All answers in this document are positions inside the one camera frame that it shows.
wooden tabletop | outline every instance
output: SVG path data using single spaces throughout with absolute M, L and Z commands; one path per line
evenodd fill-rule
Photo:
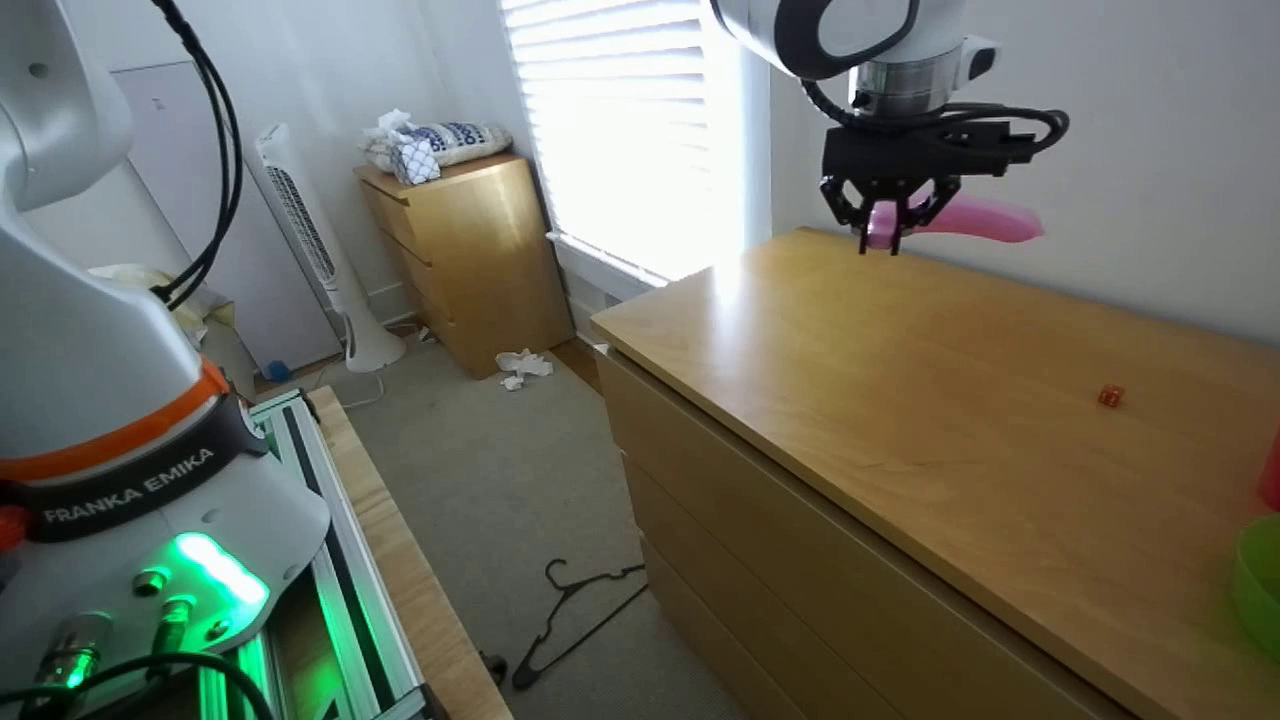
M 334 465 L 351 497 L 367 551 L 400 611 L 403 634 L 428 674 L 434 693 L 452 720 L 509 720 L 509 702 L 497 693 L 468 628 L 452 611 L 428 555 L 411 538 L 396 500 L 373 466 L 345 403 L 334 387 L 308 393 L 334 452 Z
M 1277 349 L 815 231 L 596 323 L 1132 713 L 1280 714 L 1227 607 Z

wooden cabinet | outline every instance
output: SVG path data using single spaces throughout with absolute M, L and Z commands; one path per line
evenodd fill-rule
M 651 586 L 751 714 L 1280 713 L 1227 611 L 1277 349 L 813 231 L 596 323 Z
M 497 352 L 574 336 L 530 158 L 492 154 L 411 187 L 364 170 L 364 195 L 403 260 L 424 323 L 466 370 L 488 374 Z

black cable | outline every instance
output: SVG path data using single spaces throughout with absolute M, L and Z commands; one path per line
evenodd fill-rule
M 1032 152 L 1054 146 L 1055 141 L 1069 135 L 1072 114 L 1060 107 L 1015 107 L 1015 102 L 944 102 L 935 113 L 920 113 L 920 114 L 856 114 L 850 107 L 841 107 L 815 78 L 802 78 L 804 94 L 841 129 L 947 129 L 947 125 L 968 125 L 968 121 L 1032 121 L 1045 125 L 1045 135 L 1038 141 Z
M 188 669 L 211 669 L 220 674 L 228 674 L 236 683 L 236 693 L 253 702 L 258 720 L 273 720 L 273 702 L 269 695 L 253 683 L 253 674 L 220 656 L 198 656 L 198 652 L 158 652 L 158 656 L 136 656 L 114 669 L 91 670 L 79 686 L 18 686 L 18 693 L 0 693 L 0 708 L 4 702 L 34 702 L 34 699 L 56 699 L 60 708 L 75 708 L 79 695 L 89 695 L 99 683 L 114 683 L 121 674 L 131 670 L 151 670 L 151 669 L 173 669 L 173 662 L 188 662 Z
M 217 252 L 223 246 L 223 235 L 236 219 L 240 187 L 243 187 L 243 144 L 240 144 L 240 121 L 236 121 L 233 90 L 228 90 L 223 77 L 217 71 L 211 54 L 204 50 L 198 27 L 184 20 L 184 13 L 173 0 L 151 0 L 151 5 L 160 8 L 160 17 L 169 20 L 169 27 L 181 35 L 181 44 L 188 46 L 188 54 L 198 62 L 198 77 L 202 77 L 208 107 L 211 107 L 217 154 L 220 154 L 220 195 L 217 195 L 211 239 L 202 246 L 202 257 L 178 279 L 158 287 L 158 297 L 169 307 L 181 307 L 204 283 L 204 276 L 217 262 Z
M 543 669 L 533 669 L 533 656 L 552 640 L 555 615 L 561 615 L 561 607 L 565 607 L 576 592 L 586 592 L 590 585 L 600 585 L 600 578 L 622 585 L 622 578 L 630 578 L 633 573 L 644 573 L 644 562 L 630 562 L 630 568 L 622 568 L 622 573 L 596 573 L 596 576 L 586 576 L 586 578 L 576 578 L 576 585 L 561 585 L 561 578 L 552 576 L 561 562 L 565 562 L 565 555 L 555 555 L 555 561 L 543 562 L 543 576 L 548 576 L 548 585 L 561 592 L 561 599 L 555 599 L 555 607 L 548 611 L 543 628 L 533 634 L 530 652 L 519 656 L 519 662 L 516 662 L 516 670 L 513 670 L 513 686 L 516 686 L 516 693 L 533 686 L 543 670 L 552 670 L 561 658 L 569 658 L 576 648 L 586 648 L 596 632 L 603 632 L 626 607 L 633 607 L 633 605 L 648 592 L 648 585 L 639 585 L 639 586 L 637 586 L 630 599 L 622 599 L 600 623 L 594 623 L 586 634 L 576 634 L 561 656 L 552 656 Z
M 65 686 L 18 686 L 18 693 L 0 693 L 0 708 L 4 702 L 56 699 L 56 695 L 72 695 L 72 693 L 65 693 Z
M 204 245 L 204 252 L 188 262 L 188 270 L 181 270 L 169 292 L 178 292 L 169 299 L 169 307 L 181 307 L 202 283 L 204 276 L 211 270 L 217 262 L 217 252 L 223 246 L 223 235 L 236 219 L 236 209 L 240 209 L 240 187 L 243 187 L 243 154 L 240 154 L 240 125 L 236 125 L 236 107 L 233 107 L 233 94 L 220 78 L 220 71 L 208 62 L 202 66 L 202 78 L 211 94 L 211 121 L 217 121 L 217 144 L 220 144 L 220 212 L 217 212 L 217 227 L 211 227 L 211 239 Z
M 243 674 L 243 669 L 236 669 L 220 656 L 198 656 L 198 652 L 158 652 L 158 656 L 136 656 L 123 662 L 114 662 L 103 670 L 91 670 L 72 695 L 79 699 L 86 693 L 114 683 L 121 674 L 148 670 L 148 669 L 173 669 L 173 662 L 211 669 L 236 683 L 236 693 L 253 702 L 253 714 L 259 714 L 259 720 L 275 714 L 269 695 L 253 683 L 253 674 Z

pink object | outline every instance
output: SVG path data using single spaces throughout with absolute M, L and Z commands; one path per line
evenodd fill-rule
M 1272 510 L 1280 510 L 1280 432 L 1272 441 L 1272 454 L 1268 454 L 1268 466 L 1264 466 L 1261 497 L 1268 500 Z
M 896 227 L 896 203 L 879 199 L 867 222 L 873 245 L 892 245 L 892 227 Z M 958 195 L 932 222 L 923 222 L 923 231 L 960 231 L 960 235 L 981 235 L 997 245 L 1027 245 L 1045 235 L 1045 222 L 1038 212 L 1015 203 Z

carpet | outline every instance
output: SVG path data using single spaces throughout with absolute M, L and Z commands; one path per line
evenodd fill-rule
M 509 393 L 500 380 L 468 380 L 444 349 L 417 345 L 382 374 L 334 387 L 488 656 L 516 669 L 543 628 L 561 599 L 543 576 L 548 561 L 565 561 L 561 578 L 639 561 L 603 403 L 561 358 L 552 374 Z M 535 662 L 548 662 L 639 585 L 644 573 L 576 592 Z M 530 693 L 503 683 L 503 695 L 530 720 L 740 714 L 648 592 Z

